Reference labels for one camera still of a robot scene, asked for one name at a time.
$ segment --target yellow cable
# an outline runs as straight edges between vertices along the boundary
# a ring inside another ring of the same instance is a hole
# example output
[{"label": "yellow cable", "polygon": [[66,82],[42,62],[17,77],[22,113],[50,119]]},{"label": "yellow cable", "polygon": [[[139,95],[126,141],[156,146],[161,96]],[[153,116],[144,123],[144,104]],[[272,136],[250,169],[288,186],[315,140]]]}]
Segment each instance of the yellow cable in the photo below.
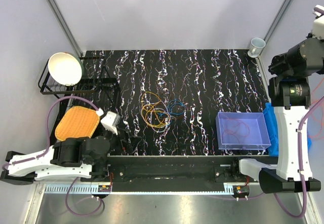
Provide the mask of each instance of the yellow cable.
[{"label": "yellow cable", "polygon": [[[144,104],[144,96],[146,94],[152,94],[153,96],[155,96],[158,99],[158,102]],[[142,95],[141,104],[142,104],[141,116],[148,126],[152,127],[153,129],[154,128],[161,129],[161,128],[164,128],[167,125],[169,125],[169,123],[171,122],[171,115],[169,114],[168,109],[167,109],[166,105],[164,104],[164,102],[156,94],[146,91]],[[160,106],[161,104],[166,108],[166,110],[164,110],[160,107],[157,107],[157,106]],[[167,117],[160,119],[159,113],[164,114]],[[158,124],[152,124],[153,116],[155,116],[155,118],[157,119]]]}]

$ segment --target transparent container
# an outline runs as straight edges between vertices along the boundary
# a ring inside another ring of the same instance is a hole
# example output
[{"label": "transparent container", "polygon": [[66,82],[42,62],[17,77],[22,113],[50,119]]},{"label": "transparent container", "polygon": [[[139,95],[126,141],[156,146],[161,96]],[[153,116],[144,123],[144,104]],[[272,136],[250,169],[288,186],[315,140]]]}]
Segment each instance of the transparent container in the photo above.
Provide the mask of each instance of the transparent container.
[{"label": "transparent container", "polygon": [[219,112],[216,129],[220,150],[265,150],[271,146],[263,113]]}]

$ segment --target white bowl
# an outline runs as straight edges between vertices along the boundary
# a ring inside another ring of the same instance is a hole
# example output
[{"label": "white bowl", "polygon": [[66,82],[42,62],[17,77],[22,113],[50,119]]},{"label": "white bowl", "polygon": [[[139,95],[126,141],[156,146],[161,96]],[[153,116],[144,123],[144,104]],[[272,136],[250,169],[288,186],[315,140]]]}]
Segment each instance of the white bowl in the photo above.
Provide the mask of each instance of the white bowl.
[{"label": "white bowl", "polygon": [[70,53],[52,55],[49,59],[48,69],[55,81],[66,86],[77,84],[83,74],[81,61]]}]

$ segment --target metal floor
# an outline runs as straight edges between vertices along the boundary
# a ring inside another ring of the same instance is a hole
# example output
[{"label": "metal floor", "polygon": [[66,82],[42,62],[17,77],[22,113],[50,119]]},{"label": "metal floor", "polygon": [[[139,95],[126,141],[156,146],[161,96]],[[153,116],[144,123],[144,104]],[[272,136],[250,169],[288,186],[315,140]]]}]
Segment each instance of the metal floor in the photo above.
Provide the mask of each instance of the metal floor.
[{"label": "metal floor", "polygon": [[[260,193],[258,186],[251,186],[251,195]],[[295,214],[300,204],[295,194],[279,195],[284,204]],[[94,200],[86,200],[73,206],[84,195],[71,195],[70,207],[78,213],[89,213],[97,207]],[[149,224],[212,224],[212,223],[306,223],[286,215],[274,196],[265,195],[256,200],[224,201],[210,196],[162,196],[162,195],[111,195],[104,199],[105,209],[92,217],[77,217],[66,211],[65,195],[45,194],[37,224],[84,224],[84,223],[149,223]]]}]

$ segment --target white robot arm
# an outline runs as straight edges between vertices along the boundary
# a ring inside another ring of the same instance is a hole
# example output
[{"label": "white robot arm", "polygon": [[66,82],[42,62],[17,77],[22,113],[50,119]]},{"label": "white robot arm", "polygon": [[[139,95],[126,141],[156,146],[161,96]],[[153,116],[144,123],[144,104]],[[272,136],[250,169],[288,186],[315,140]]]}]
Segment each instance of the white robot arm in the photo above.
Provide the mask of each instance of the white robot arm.
[{"label": "white robot arm", "polygon": [[316,20],[306,40],[273,58],[269,71],[269,95],[278,124],[279,156],[276,168],[254,159],[241,159],[239,171],[260,182],[265,193],[301,192],[301,173],[298,156],[298,132],[302,134],[302,174],[308,191],[319,191],[320,182],[313,178],[308,161],[307,120],[298,130],[300,120],[310,107],[310,89],[307,77],[324,74],[324,7],[313,10]]}]

